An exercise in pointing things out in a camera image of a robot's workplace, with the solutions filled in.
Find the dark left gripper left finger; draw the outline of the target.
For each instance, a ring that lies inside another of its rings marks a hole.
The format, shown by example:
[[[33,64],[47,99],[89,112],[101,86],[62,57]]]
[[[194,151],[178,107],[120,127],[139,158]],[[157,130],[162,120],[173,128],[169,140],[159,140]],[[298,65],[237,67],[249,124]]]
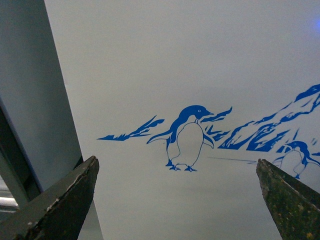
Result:
[[[93,201],[99,161],[91,156],[0,224],[2,240],[76,240]]]

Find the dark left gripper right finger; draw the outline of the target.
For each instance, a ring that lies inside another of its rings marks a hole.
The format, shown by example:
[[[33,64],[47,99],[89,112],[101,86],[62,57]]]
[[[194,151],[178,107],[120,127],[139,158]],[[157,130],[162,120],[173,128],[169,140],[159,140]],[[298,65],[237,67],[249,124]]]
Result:
[[[265,159],[256,174],[265,204],[283,240],[320,238],[320,194]]]

